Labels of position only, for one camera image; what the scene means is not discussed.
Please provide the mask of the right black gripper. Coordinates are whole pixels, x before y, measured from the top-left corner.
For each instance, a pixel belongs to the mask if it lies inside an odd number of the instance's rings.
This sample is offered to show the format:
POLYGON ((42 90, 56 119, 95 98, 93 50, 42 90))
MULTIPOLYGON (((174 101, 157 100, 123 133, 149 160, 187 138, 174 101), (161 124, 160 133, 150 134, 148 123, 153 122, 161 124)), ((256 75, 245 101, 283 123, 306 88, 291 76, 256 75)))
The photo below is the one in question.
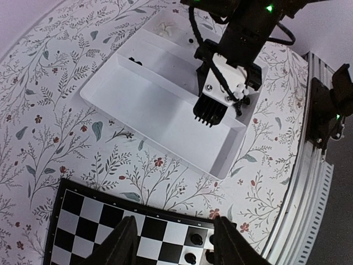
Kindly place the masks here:
MULTIPOLYGON (((202 65, 196 70, 197 73, 197 84, 198 84, 198 93, 200 96, 202 92, 202 88, 205 84, 207 74, 210 70, 210 67, 203 62, 202 65)), ((254 91, 258 91, 262 86, 262 69, 260 66, 252 63, 246 70, 246 82, 248 89, 251 88, 254 91)))

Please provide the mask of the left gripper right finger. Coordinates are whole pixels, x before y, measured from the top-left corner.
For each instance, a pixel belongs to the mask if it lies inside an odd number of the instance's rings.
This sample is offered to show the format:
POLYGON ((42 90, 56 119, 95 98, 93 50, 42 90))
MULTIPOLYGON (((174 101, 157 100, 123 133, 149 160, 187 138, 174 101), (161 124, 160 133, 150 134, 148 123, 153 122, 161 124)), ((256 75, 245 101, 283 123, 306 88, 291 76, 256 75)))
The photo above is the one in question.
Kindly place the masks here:
POLYGON ((214 222, 214 264, 265 265, 270 264, 252 248, 237 230, 236 225, 224 216, 214 222))

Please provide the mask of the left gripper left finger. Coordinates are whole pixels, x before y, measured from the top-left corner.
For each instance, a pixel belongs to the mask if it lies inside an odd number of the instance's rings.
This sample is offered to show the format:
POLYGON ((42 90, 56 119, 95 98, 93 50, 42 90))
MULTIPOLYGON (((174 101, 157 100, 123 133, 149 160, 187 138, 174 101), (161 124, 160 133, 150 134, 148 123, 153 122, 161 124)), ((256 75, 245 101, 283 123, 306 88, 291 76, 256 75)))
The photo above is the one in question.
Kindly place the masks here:
POLYGON ((136 264, 138 248, 134 216, 124 217, 103 243, 89 255, 83 265, 136 264))

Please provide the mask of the black chess piece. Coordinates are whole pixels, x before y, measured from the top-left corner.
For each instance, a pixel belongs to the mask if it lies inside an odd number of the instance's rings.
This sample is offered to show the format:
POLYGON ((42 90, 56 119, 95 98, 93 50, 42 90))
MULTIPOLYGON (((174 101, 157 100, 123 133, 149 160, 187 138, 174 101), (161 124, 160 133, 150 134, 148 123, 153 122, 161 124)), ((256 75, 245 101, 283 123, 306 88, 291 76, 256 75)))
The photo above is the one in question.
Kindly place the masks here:
POLYGON ((214 235, 210 235, 210 237, 209 237, 209 242, 210 242, 210 244, 211 244, 212 246, 215 245, 215 237, 214 237, 214 235))
POLYGON ((191 265, 196 265, 196 256, 193 253, 187 253, 184 255, 185 262, 191 265))
POLYGON ((197 246, 202 246, 204 244, 203 238, 200 234, 192 234, 190 236, 190 241, 197 246))

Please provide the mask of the black and white chessboard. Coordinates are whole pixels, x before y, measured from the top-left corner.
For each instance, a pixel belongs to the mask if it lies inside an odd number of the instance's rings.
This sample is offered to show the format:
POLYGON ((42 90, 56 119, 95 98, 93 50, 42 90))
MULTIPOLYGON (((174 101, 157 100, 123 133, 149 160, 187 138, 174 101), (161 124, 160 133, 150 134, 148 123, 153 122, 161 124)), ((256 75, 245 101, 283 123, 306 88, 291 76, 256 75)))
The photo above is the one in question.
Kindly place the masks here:
POLYGON ((214 264, 213 222, 63 179, 44 264, 214 264))

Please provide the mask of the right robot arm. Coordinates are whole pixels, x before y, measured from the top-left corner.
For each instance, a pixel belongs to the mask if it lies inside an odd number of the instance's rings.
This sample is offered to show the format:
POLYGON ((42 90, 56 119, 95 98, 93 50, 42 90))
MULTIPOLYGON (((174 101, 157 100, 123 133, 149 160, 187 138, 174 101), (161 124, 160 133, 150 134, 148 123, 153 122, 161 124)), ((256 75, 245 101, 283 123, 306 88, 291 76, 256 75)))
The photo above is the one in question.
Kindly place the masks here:
POLYGON ((231 100, 235 100, 226 79, 213 61, 213 54, 218 53, 230 65, 241 66, 248 71, 267 41, 283 45, 295 43, 294 35, 280 21, 285 16, 294 18, 309 1, 184 0, 181 4, 189 7, 189 21, 199 44, 195 57, 204 61, 231 100), (227 26, 219 43, 212 44, 203 40, 195 20, 196 9, 207 12, 216 23, 227 26))

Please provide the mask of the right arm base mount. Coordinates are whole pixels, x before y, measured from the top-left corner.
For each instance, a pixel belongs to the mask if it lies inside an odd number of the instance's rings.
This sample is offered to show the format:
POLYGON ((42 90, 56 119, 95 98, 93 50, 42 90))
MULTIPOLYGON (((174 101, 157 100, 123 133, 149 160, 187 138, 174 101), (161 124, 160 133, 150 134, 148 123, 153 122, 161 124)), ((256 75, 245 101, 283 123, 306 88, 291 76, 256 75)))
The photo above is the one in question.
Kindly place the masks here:
POLYGON ((350 65, 343 64, 331 78, 329 89, 316 77, 311 79, 311 102, 307 139, 325 153, 329 138, 337 133, 341 121, 352 115, 350 65))

